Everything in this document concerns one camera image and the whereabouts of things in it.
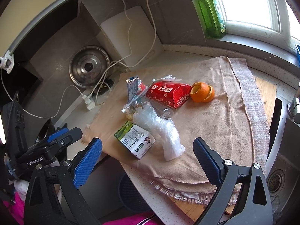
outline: blue container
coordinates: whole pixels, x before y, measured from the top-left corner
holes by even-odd
[[[299,45],[296,45],[296,50],[297,50],[297,61],[300,66],[300,46]]]

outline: clear plastic bottle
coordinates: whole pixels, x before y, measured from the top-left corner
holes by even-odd
[[[154,108],[157,116],[159,116],[160,118],[171,119],[174,116],[174,111],[170,107],[163,105],[158,101],[146,98],[146,97],[141,97],[141,98],[142,98],[142,101],[150,102],[150,104]]]

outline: sink drain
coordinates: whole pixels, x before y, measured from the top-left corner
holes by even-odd
[[[271,196],[277,195],[282,189],[284,184],[284,172],[282,170],[276,170],[272,173],[268,180],[268,189]]]

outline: white cable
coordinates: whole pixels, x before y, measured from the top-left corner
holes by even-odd
[[[7,91],[7,89],[6,89],[5,85],[4,85],[3,77],[2,77],[2,69],[0,70],[0,75],[1,75],[1,82],[2,82],[2,85],[3,85],[3,88],[4,88],[5,92],[7,93],[8,97],[9,97],[11,100],[13,100],[13,99],[11,98],[11,96],[9,95],[9,93],[8,93],[8,91]],[[52,118],[55,118],[55,117],[58,115],[59,110],[60,110],[60,107],[61,107],[61,105],[62,105],[62,98],[64,97],[64,94],[65,94],[66,90],[67,90],[69,87],[71,87],[71,86],[73,86],[73,87],[75,87],[76,89],[78,89],[78,91],[80,92],[80,94],[83,96],[83,94],[81,93],[81,91],[80,91],[80,89],[79,89],[78,87],[76,87],[76,86],[74,86],[74,85],[69,85],[67,88],[65,88],[64,92],[62,93],[61,100],[60,100],[60,104],[59,104],[59,108],[58,108],[57,113],[55,114],[55,116],[49,117],[49,118],[44,118],[44,117],[36,116],[36,115],[34,115],[34,114],[32,114],[32,113],[26,111],[25,109],[24,109],[24,112],[28,113],[28,114],[31,115],[31,116],[34,116],[34,117],[36,117],[36,118],[39,118],[39,119],[52,119]]]
[[[104,82],[104,83],[106,84],[106,86],[109,88],[109,91],[111,92],[112,89],[110,88],[110,86],[106,82]]]
[[[93,90],[92,90],[92,92],[90,93],[89,96],[92,95],[92,93],[95,91],[96,87],[100,84],[100,82],[101,82],[101,80],[102,80],[104,74],[105,74],[111,67],[113,67],[113,66],[115,66],[116,64],[120,63],[120,64],[122,64],[123,66],[125,66],[125,67],[127,67],[127,68],[133,68],[133,67],[137,66],[137,65],[138,65],[138,64],[139,64],[139,63],[140,63],[140,62],[141,62],[148,54],[149,54],[149,52],[152,50],[152,48],[153,48],[153,46],[154,46],[154,43],[155,43],[155,40],[156,40],[156,26],[155,26],[154,19],[153,19],[152,13],[151,13],[151,9],[150,9],[150,7],[149,7],[149,2],[148,2],[148,0],[146,0],[146,3],[147,3],[147,7],[148,7],[148,10],[149,10],[149,13],[150,13],[150,16],[151,16],[151,20],[152,20],[152,23],[153,23],[153,27],[154,27],[154,40],[153,40],[153,43],[152,43],[151,48],[150,48],[149,51],[146,53],[146,55],[143,56],[143,57],[142,57],[135,65],[133,65],[133,66],[127,66],[126,64],[120,62],[120,61],[122,61],[124,58],[122,58],[122,59],[119,60],[119,61],[112,61],[112,62],[111,62],[111,65],[104,71],[103,75],[101,76],[100,80],[99,80],[98,83],[95,85],[95,87],[93,88]]]
[[[130,26],[129,26],[129,29],[128,29],[128,32],[127,32],[127,41],[128,41],[128,45],[129,45],[129,48],[130,48],[130,53],[129,53],[127,56],[125,56],[125,57],[123,57],[122,59],[120,59],[119,61],[122,61],[122,60],[124,60],[125,58],[128,58],[128,57],[131,56],[131,54],[132,54],[131,44],[130,44],[130,40],[129,40],[129,32],[130,32],[130,29],[131,29],[131,27],[132,27],[132,22],[131,22],[130,18],[128,17],[127,13],[126,13],[126,3],[125,3],[124,0],[122,0],[122,2],[123,2],[123,4],[124,4],[124,13],[125,13],[125,16],[126,16],[126,18],[128,19],[128,21],[130,22]],[[98,106],[98,104],[97,104],[98,92],[99,92],[101,86],[102,86],[103,83],[104,83],[104,80],[105,80],[105,78],[106,78],[107,71],[104,72],[104,73],[105,73],[104,77],[103,77],[103,75],[102,75],[102,77],[101,77],[101,79],[103,78],[103,81],[102,81],[102,83],[101,83],[101,85],[100,85],[100,87],[99,87],[99,89],[98,89],[98,91],[97,91],[97,94],[96,94],[95,103],[96,103],[97,106]]]
[[[112,90],[112,89],[110,88],[110,86],[109,86],[106,82],[103,82],[103,81],[102,81],[102,83],[104,83],[104,84],[109,88],[109,91]],[[95,99],[95,104],[96,104],[96,106],[100,106],[101,104],[104,103],[104,102],[102,102],[102,103],[100,103],[100,104],[97,103],[98,94],[99,94],[99,91],[100,91],[100,89],[101,89],[101,86],[102,86],[102,85],[100,85],[99,89],[97,90],[96,99]]]

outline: countertop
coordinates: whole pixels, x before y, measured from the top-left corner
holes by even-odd
[[[152,62],[148,63],[147,65],[141,63],[133,70],[142,67],[152,67],[157,65],[170,65],[176,63],[191,63],[194,61],[203,61],[212,57],[226,54],[229,58],[246,58],[248,67],[252,74],[276,85],[276,96],[280,96],[281,98],[284,98],[288,101],[291,101],[291,99],[293,98],[296,92],[294,87],[296,87],[296,85],[300,81],[294,76],[291,77],[285,70],[274,65],[270,65],[270,63],[266,61],[232,51],[209,47],[178,45],[164,45],[164,49],[165,51],[157,58],[155,58]],[[117,83],[119,73],[114,73],[113,78],[115,83]],[[98,102],[105,101],[108,95],[109,92],[106,92],[104,95],[98,98]],[[69,129],[78,127],[84,131],[86,125],[90,124],[93,121],[100,108],[101,105],[96,106],[91,111],[88,111],[86,109],[84,101],[81,97],[79,97],[62,115],[55,126],[59,127],[64,123],[67,123]],[[73,159],[74,156],[84,148],[85,146],[81,144],[81,141],[77,141],[76,143],[72,144],[67,149],[68,158]],[[166,195],[160,193],[149,183],[147,183],[147,181],[144,180],[136,170],[133,170],[131,167],[125,164],[122,164],[122,166],[142,197],[166,225],[193,224],[193,221],[187,215],[185,215]]]

